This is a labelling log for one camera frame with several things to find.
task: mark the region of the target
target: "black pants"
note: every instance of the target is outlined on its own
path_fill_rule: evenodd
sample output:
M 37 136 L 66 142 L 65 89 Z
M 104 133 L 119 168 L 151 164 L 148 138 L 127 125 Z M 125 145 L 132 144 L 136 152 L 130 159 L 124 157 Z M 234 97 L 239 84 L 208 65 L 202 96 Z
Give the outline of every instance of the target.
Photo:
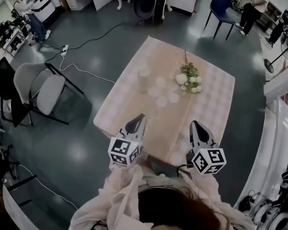
M 284 28 L 284 23 L 279 22 L 270 35 L 269 41 L 271 43 L 273 44 L 276 43 L 276 41 L 280 38 L 280 36 L 284 32 L 283 28 Z
M 240 26 L 244 27 L 243 31 L 246 35 L 250 32 L 254 22 L 260 19 L 261 14 L 262 13 L 255 9 L 250 3 L 244 6 Z

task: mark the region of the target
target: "white flower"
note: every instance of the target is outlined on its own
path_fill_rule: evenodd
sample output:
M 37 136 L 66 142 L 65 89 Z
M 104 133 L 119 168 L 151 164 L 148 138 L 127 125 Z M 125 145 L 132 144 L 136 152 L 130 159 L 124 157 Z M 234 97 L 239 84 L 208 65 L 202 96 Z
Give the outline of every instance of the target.
M 164 78 L 158 77 L 156 78 L 156 86 L 148 89 L 148 95 L 157 98 L 158 107 L 165 107 L 169 102 L 177 103 L 179 101 L 179 96 L 175 93 L 177 89 L 176 83 L 168 84 Z
M 198 83 L 202 83 L 203 79 L 202 79 L 202 77 L 197 77 L 197 78 L 196 78 L 196 81 L 197 81 Z
M 195 77 L 190 77 L 190 82 L 196 82 L 196 78 Z
M 186 74 L 178 74 L 176 75 L 176 81 L 179 85 L 183 85 L 186 81 L 188 81 Z
M 201 91 L 203 90 L 202 85 L 197 86 L 197 87 L 196 87 L 196 90 L 197 90 L 197 92 L 201 92 Z

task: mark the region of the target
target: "jeans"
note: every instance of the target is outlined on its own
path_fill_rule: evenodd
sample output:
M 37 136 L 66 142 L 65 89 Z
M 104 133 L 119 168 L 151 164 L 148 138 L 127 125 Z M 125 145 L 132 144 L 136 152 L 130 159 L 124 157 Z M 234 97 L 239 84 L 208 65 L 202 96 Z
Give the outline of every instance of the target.
M 243 14 L 241 16 L 240 26 L 244 27 L 244 33 L 247 35 L 255 21 L 260 19 L 262 13 L 255 9 L 250 3 L 244 6 Z
M 26 22 L 31 26 L 32 30 L 35 33 L 35 36 L 37 37 L 37 40 L 39 42 L 43 42 L 46 37 L 46 29 L 44 28 L 44 25 L 41 23 L 41 21 L 35 16 L 35 14 L 28 14 L 30 20 L 26 20 Z

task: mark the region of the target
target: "white cable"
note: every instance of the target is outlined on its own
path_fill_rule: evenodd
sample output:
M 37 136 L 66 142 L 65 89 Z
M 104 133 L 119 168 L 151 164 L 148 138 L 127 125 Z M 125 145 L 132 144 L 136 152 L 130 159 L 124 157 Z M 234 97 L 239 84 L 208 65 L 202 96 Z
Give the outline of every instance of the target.
M 76 66 L 75 64 L 70 64 L 70 65 L 69 65 L 68 67 L 66 67 L 65 69 L 61 69 L 64 60 L 65 60 L 65 57 L 63 56 L 63 60 L 62 60 L 62 62 L 61 62 L 61 64 L 60 64 L 60 71 L 65 71 L 65 70 L 66 70 L 68 67 L 70 67 L 70 66 L 75 66 L 75 67 L 77 68 L 77 66 Z M 90 73 L 89 71 L 83 71 L 83 70 L 80 70 L 79 68 L 77 68 L 77 70 L 78 70 L 78 71 L 81 71 L 81 72 L 88 73 L 88 74 L 94 76 L 95 78 L 102 79 L 102 80 L 104 80 L 104 81 L 108 81 L 108 82 L 111 82 L 111 83 L 114 83 L 114 84 L 115 84 L 115 82 L 113 82 L 113 81 L 111 81 L 111 80 L 108 80 L 108 79 L 101 78 L 101 77 L 99 77 L 99 76 L 96 76 L 95 74 Z
M 30 172 L 30 174 L 33 176 L 33 174 L 32 174 L 32 172 L 29 170 L 29 169 L 27 169 L 26 167 L 24 167 L 27 171 L 29 171 Z M 50 190 L 48 187 L 46 187 L 45 185 L 43 185 L 37 178 L 35 178 L 44 188 L 46 188 L 46 189 L 48 189 L 50 192 L 52 192 L 53 194 L 55 194 L 56 196 L 59 196 L 59 197 L 61 197 L 62 199 L 64 199 L 66 202 L 68 202 L 68 203 L 70 203 L 70 204 L 72 204 L 76 209 L 78 209 L 77 208 L 77 206 L 76 205 L 74 205 L 71 201 L 68 201 L 66 198 L 64 198 L 63 196 L 61 196 L 61 195 L 58 195 L 58 194 L 56 194 L 55 192 L 53 192 L 52 190 Z

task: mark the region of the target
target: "gray chair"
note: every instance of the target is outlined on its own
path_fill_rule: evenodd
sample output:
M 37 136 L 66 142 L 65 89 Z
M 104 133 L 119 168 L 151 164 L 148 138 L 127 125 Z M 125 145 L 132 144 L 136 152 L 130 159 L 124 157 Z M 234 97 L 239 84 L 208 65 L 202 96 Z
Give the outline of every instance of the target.
M 32 84 L 36 77 L 46 69 L 49 69 L 53 74 L 47 77 L 40 90 L 32 97 Z M 50 116 L 64 90 L 64 87 L 66 86 L 66 81 L 75 87 L 80 93 L 83 93 L 49 63 L 24 63 L 19 66 L 14 75 L 14 85 L 19 94 L 20 100 L 24 105 L 28 106 L 35 113 L 68 125 L 67 122 Z M 36 97 L 37 100 L 35 107 L 33 105 L 33 99 Z

